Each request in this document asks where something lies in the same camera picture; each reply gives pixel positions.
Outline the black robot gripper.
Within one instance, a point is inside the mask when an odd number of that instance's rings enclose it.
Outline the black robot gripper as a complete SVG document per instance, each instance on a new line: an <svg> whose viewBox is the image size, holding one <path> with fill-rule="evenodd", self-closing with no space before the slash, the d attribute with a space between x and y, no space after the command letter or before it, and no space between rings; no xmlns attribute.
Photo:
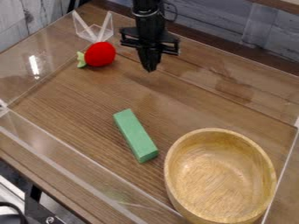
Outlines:
<svg viewBox="0 0 299 224"><path fill-rule="evenodd" d="M180 40L166 31L165 19L160 12L150 16L134 16L134 27L122 27L118 31L119 44L137 50L146 72L156 70L162 53L178 54Z"/></svg>

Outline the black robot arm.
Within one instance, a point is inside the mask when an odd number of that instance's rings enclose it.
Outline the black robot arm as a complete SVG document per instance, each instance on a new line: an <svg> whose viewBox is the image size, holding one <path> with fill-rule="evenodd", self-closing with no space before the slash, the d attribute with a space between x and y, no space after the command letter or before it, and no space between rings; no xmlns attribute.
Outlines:
<svg viewBox="0 0 299 224"><path fill-rule="evenodd" d="M180 39L166 31L164 0L131 0L131 3L134 27L118 29L119 45L135 49L142 68L150 73L162 54L178 55Z"/></svg>

